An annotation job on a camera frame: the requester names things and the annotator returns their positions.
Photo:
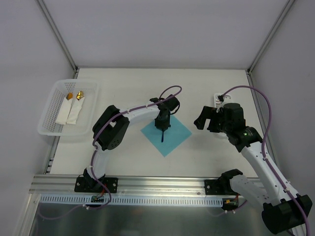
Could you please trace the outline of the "iridescent spoon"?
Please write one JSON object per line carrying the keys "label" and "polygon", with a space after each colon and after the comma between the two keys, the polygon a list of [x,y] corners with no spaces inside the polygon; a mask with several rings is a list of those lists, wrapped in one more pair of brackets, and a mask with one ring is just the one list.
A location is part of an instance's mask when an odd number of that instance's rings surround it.
{"label": "iridescent spoon", "polygon": [[164,130],[162,130],[161,142],[164,142]]}

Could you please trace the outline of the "blue paper napkin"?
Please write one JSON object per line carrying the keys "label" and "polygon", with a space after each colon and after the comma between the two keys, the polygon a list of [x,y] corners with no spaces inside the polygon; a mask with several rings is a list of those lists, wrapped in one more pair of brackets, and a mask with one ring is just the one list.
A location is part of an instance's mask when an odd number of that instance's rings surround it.
{"label": "blue paper napkin", "polygon": [[163,157],[170,154],[182,142],[191,136],[191,131],[184,126],[175,116],[171,116],[170,125],[164,132],[164,142],[161,142],[162,131],[155,127],[152,121],[141,129],[142,134],[161,153]]}

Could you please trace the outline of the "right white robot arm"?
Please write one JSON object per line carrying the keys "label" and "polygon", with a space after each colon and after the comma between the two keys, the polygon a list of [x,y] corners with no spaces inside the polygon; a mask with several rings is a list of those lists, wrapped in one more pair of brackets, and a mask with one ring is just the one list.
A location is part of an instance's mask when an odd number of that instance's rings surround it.
{"label": "right white robot arm", "polygon": [[202,130],[206,120],[210,121],[208,131],[224,133],[249,162],[264,186],[260,189],[241,171],[233,169],[217,180],[221,191],[243,196],[261,213],[265,226],[275,235],[301,225],[305,225],[306,234],[310,235],[307,217],[312,200],[308,195],[300,195],[283,176],[267,153],[257,130],[246,125],[240,104],[227,103],[220,108],[204,106],[194,125]]}

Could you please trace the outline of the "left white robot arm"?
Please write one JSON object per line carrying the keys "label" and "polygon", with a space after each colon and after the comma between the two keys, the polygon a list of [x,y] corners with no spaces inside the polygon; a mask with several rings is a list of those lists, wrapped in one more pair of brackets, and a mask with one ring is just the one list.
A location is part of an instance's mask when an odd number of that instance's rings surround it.
{"label": "left white robot arm", "polygon": [[117,181],[105,176],[108,161],[105,152],[117,148],[127,129],[136,123],[153,120],[155,128],[165,132],[171,127],[171,115],[175,114],[179,107],[179,100],[170,95],[166,99],[152,98],[149,103],[129,110],[120,110],[114,105],[106,108],[92,128],[94,152],[90,165],[76,180],[75,192],[116,193],[117,188],[112,184]]}

